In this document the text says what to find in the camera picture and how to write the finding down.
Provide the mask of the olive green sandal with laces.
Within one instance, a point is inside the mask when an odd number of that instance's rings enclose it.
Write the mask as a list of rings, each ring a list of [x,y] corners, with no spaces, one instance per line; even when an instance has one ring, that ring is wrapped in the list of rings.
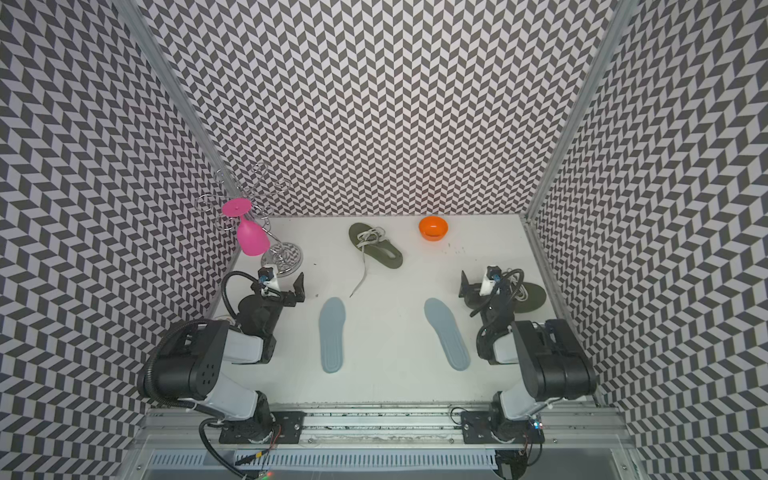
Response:
[[[388,239],[383,227],[357,222],[350,226],[348,235],[355,249],[360,252],[363,262],[361,279],[349,295],[352,298],[367,278],[369,258],[389,269],[399,269],[403,265],[404,257]]]

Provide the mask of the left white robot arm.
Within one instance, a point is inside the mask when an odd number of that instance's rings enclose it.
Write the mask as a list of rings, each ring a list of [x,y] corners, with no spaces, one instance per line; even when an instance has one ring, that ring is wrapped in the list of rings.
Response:
[[[262,267],[256,275],[227,273],[221,301],[231,319],[172,325],[139,373],[140,395],[209,415],[222,444],[297,444],[306,414],[273,411],[265,393],[238,383],[222,368],[268,364],[283,310],[305,299],[303,274],[290,290],[281,291],[272,267]]]

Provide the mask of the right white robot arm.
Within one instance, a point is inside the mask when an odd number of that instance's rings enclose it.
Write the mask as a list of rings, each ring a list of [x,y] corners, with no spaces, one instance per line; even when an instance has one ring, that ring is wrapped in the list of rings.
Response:
[[[482,322],[475,341],[479,358],[495,366],[517,366],[522,379],[496,392],[487,411],[461,413],[464,442],[543,444],[541,411],[595,393],[597,375],[591,361],[566,320],[517,318],[547,300],[544,287],[526,281],[521,269],[489,266],[476,283],[462,273],[458,296]]]

